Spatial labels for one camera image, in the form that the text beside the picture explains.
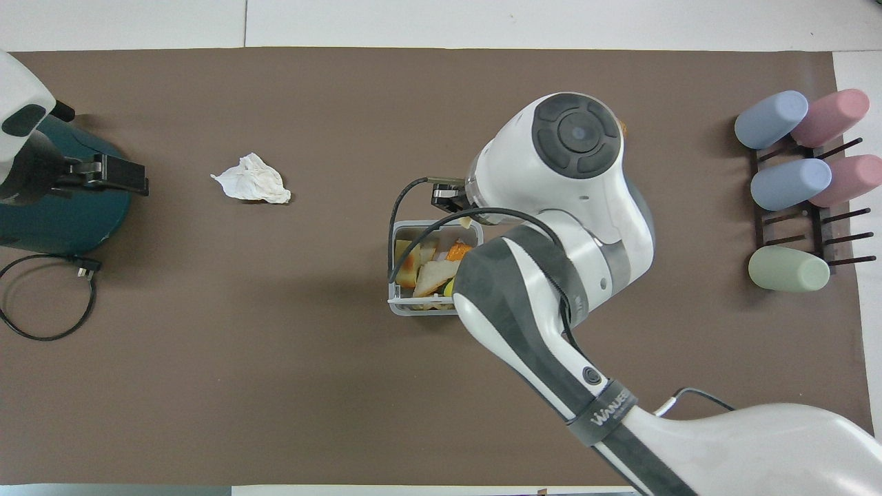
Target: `white crumpled paper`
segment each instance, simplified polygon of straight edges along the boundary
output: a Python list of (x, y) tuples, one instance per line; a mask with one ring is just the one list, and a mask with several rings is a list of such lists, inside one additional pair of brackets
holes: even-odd
[(291, 192), (282, 185), (279, 172), (254, 153), (239, 159), (239, 165), (225, 170), (220, 176), (211, 176), (231, 198), (262, 199), (269, 203), (291, 200)]

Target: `brown mat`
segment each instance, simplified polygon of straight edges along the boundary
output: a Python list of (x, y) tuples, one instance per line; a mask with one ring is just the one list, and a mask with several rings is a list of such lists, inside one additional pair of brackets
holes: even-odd
[[(582, 348), (649, 410), (688, 385), (870, 428), (853, 268), (807, 295), (746, 275), (734, 116), (784, 89), (834, 91), (829, 53), (18, 57), (148, 167), (152, 192), (95, 253), (105, 270), (85, 327), (54, 343), (0, 329), (0, 483), (621, 484), (455, 318), (398, 317), (385, 302), (400, 188), (463, 176), (509, 117), (561, 90), (627, 123), (625, 168), (658, 231), (653, 268), (577, 329)], [(209, 178), (252, 151), (285, 177), (290, 205), (244, 204)], [(438, 218), (428, 190), (400, 218)], [(53, 277), (72, 273), (6, 282), (10, 314), (64, 328), (86, 291)], [(682, 403), (674, 417), (718, 411)]]

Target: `white tile floor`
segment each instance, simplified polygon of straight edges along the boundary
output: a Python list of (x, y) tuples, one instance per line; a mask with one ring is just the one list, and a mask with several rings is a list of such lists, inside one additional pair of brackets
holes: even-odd
[[(882, 5), (874, 0), (0, 2), (0, 49), (6, 51), (242, 46), (829, 50), (836, 52), (839, 87), (860, 87), (877, 102), (846, 135), (866, 139), (850, 153), (882, 155)], [(874, 210), (854, 219), (855, 232), (878, 228), (882, 190), (853, 207)], [(882, 237), (855, 244), (855, 253), (882, 254)], [(857, 270), (871, 413), (882, 439), (882, 307), (872, 304), (882, 298), (882, 262)], [(291, 491), (273, 494), (309, 493)]]

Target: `teal bin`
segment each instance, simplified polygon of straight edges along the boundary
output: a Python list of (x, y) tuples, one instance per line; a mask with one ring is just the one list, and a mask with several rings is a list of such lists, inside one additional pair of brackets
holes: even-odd
[[(95, 154), (124, 158), (103, 139), (54, 116), (37, 126), (66, 157), (91, 161)], [(47, 194), (25, 206), (0, 204), (0, 244), (30, 252), (82, 255), (94, 250), (123, 223), (131, 193), (66, 192)]]

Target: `green cup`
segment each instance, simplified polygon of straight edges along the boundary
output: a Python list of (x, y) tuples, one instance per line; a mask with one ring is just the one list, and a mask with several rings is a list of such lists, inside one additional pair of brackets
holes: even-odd
[(760, 288), (791, 293), (817, 291), (830, 280), (830, 267), (824, 260), (783, 246), (756, 250), (747, 272)]

